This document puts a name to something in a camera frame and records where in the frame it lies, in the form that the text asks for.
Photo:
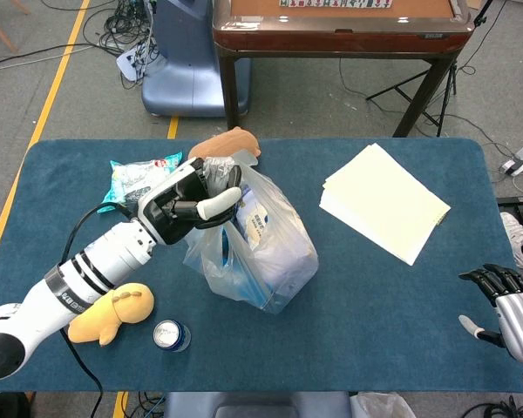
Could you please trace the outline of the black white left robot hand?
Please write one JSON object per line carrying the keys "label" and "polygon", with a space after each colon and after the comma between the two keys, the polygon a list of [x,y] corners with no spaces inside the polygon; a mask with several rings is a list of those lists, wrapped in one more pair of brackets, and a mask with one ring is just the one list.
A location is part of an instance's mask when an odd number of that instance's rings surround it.
{"label": "black white left robot hand", "polygon": [[192,229],[208,229],[231,220],[241,199],[241,168],[232,164],[223,190],[212,194],[204,160],[191,158],[139,199],[138,219],[155,240],[172,245]]}

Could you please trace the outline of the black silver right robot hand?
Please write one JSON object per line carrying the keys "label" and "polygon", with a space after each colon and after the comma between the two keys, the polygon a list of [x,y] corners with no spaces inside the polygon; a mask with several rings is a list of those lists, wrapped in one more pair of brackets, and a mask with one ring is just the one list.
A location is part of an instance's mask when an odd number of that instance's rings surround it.
{"label": "black silver right robot hand", "polygon": [[460,315],[458,320],[463,328],[477,340],[506,349],[516,361],[523,363],[523,276],[509,267],[484,264],[461,273],[459,278],[479,288],[499,322],[499,330],[493,332]]}

